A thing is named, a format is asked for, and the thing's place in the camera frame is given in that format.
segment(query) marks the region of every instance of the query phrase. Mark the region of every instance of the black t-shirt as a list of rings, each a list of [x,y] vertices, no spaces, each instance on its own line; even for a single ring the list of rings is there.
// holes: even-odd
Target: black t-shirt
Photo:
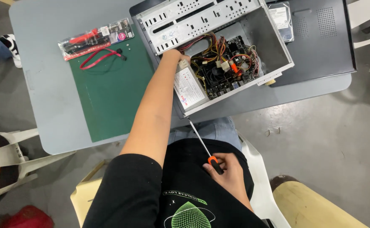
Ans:
[[[244,155],[229,143],[203,139],[211,153],[234,153],[243,167],[249,199],[253,182]],[[84,228],[268,228],[217,184],[202,165],[208,155],[198,139],[170,144],[163,165],[137,154],[109,164]]]

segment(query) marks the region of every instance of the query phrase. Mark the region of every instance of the desk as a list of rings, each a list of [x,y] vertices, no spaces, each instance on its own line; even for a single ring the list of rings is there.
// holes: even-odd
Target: desk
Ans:
[[[21,0],[10,19],[23,62],[41,144],[59,154],[127,138],[93,143],[86,126],[71,68],[57,41],[90,28],[130,18],[129,8],[142,0]],[[192,115],[193,122],[232,116],[346,89],[351,75],[339,75],[270,88],[254,85]],[[187,125],[173,111],[171,127]]]

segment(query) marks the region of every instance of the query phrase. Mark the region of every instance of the green cutting mat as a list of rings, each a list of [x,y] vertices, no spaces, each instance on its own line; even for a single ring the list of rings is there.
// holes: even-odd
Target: green cutting mat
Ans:
[[[113,55],[88,70],[81,70],[80,65],[91,53],[69,61],[92,142],[130,132],[137,108],[154,73],[138,35],[108,48],[122,49],[126,61]],[[110,52],[99,52],[86,65],[107,53]]]

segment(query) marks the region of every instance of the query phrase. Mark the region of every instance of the sneaker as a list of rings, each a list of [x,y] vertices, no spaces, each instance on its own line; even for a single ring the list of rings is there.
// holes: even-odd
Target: sneaker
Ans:
[[[21,68],[22,62],[20,61],[20,55],[19,55],[18,47],[16,45],[15,35],[7,34],[7,35],[3,35],[2,37],[9,40],[9,42],[12,44],[9,50],[10,52],[12,52],[13,62],[15,63],[15,66],[17,68]]]

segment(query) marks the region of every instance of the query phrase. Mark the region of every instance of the floor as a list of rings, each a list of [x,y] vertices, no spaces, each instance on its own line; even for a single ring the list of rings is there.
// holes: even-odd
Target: floor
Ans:
[[[12,32],[8,8],[0,2],[0,35]],[[270,178],[289,174],[370,227],[370,45],[355,52],[358,72],[347,90],[233,119],[262,154]],[[12,60],[0,62],[0,131],[35,126],[22,70]],[[56,227],[79,227],[70,194],[97,163],[115,157],[123,143],[84,149],[40,169],[38,179],[0,202],[0,216],[32,204],[50,215]],[[21,145],[30,157],[46,154],[38,137]]]

